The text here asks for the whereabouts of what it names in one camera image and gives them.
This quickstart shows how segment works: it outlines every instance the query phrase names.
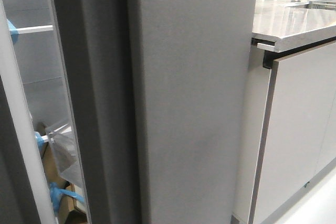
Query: blue plastic bag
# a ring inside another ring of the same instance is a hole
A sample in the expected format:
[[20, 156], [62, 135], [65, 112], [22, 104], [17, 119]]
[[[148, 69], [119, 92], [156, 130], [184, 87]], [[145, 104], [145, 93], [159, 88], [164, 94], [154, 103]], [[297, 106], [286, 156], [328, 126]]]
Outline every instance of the blue plastic bag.
[[19, 39], [19, 32], [16, 30], [16, 27], [12, 24], [12, 22], [7, 20], [7, 23], [8, 23], [10, 36], [12, 37], [12, 42], [13, 44], [15, 44], [17, 40]]
[[82, 196], [76, 194], [74, 191], [59, 189], [57, 187], [57, 184], [55, 182], [52, 182], [50, 183], [50, 198], [53, 204], [54, 213], [58, 213], [59, 204], [61, 202], [63, 194], [68, 195], [85, 205], [85, 201]]
[[38, 133], [37, 131], [35, 131], [35, 139], [37, 141], [38, 149], [41, 151], [42, 150], [42, 146], [44, 144], [44, 140], [41, 137], [40, 133]]

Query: cabinet door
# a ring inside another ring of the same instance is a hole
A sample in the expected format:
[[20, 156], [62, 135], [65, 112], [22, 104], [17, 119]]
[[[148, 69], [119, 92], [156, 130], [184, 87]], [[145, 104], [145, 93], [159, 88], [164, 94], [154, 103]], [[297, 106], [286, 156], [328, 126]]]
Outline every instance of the cabinet door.
[[334, 158], [336, 158], [336, 97], [334, 96], [333, 105], [331, 108], [329, 121], [325, 128], [322, 148], [319, 155], [319, 160], [316, 166], [315, 174], [320, 172]]
[[335, 50], [336, 43], [325, 44], [274, 63], [254, 223], [267, 218], [314, 175], [336, 90]]

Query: kitchen island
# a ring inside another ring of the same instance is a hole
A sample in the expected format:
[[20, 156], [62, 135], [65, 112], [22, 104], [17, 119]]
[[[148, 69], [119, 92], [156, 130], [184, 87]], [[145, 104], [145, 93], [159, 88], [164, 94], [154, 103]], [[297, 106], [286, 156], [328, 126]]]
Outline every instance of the kitchen island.
[[336, 158], [336, 11], [257, 4], [234, 217], [274, 223]]

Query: marble countertop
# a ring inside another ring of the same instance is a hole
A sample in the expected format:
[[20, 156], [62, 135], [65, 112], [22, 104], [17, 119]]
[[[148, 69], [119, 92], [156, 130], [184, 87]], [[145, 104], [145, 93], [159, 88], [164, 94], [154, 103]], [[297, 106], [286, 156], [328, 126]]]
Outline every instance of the marble countertop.
[[336, 36], [336, 10], [304, 9], [288, 5], [308, 3], [261, 2], [256, 4], [253, 38], [258, 47], [283, 52]]

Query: floor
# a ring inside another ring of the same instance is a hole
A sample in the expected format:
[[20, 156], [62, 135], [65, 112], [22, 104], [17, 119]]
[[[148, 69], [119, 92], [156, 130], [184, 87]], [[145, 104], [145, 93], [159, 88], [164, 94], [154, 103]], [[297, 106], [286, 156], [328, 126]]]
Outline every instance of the floor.
[[336, 167], [312, 185], [310, 191], [274, 224], [336, 223]]

